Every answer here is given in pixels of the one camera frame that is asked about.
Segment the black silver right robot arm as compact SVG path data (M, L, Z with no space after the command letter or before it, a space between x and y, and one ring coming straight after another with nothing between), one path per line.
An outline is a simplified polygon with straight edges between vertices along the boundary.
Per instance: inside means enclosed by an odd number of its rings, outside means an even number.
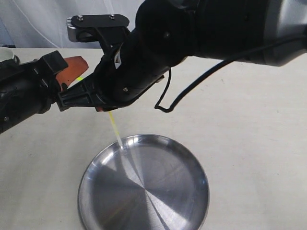
M58 94L64 111L94 107L111 111L131 105L165 73L189 56L219 63L203 73L168 108L196 86L239 61L282 66L307 51L304 0L146 0L135 28L120 14L78 15L67 20L73 42L99 42L103 56L94 72Z

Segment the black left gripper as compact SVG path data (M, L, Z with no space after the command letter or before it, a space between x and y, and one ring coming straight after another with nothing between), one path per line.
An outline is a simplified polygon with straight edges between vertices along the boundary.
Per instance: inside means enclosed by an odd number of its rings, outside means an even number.
M0 64L0 132L4 133L35 114L47 112L57 94L88 70L81 56L63 58L59 51L17 65Z

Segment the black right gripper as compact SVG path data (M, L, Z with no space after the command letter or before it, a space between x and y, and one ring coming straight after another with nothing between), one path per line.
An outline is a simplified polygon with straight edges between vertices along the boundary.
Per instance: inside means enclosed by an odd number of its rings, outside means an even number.
M98 106L93 78L85 78L59 92L57 105L61 112L72 107L96 107L98 112L126 107L135 102L159 81L170 67L150 54L117 51L103 55L94 70L97 85L105 105Z

